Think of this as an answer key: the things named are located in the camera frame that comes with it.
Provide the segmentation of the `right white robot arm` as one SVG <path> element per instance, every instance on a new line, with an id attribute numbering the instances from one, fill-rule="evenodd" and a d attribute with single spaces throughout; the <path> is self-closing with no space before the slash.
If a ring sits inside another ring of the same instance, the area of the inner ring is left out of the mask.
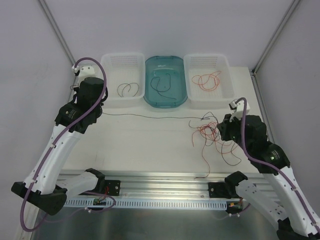
<path id="1" fill-rule="evenodd" d="M 224 179 L 229 197 L 244 198 L 274 226 L 280 240 L 318 240 L 320 218 L 299 188 L 282 148 L 268 140 L 267 127 L 257 115 L 244 120 L 226 114 L 217 125 L 223 141 L 233 141 L 268 181 L 280 200 L 277 204 L 260 192 L 248 177 L 236 171 Z"/>

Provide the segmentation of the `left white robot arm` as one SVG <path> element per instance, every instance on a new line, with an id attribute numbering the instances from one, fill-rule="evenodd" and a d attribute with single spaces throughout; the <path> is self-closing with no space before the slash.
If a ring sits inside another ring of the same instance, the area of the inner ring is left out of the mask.
<path id="1" fill-rule="evenodd" d="M 105 175 L 93 168 L 57 183 L 62 167 L 88 126 L 102 115 L 98 100 L 104 81 L 87 77 L 79 85 L 74 99 L 59 109 L 49 140 L 34 170 L 24 181 L 14 182 L 11 191 L 50 216 L 56 215 L 66 201 L 86 191 L 95 195 L 105 191 Z"/>

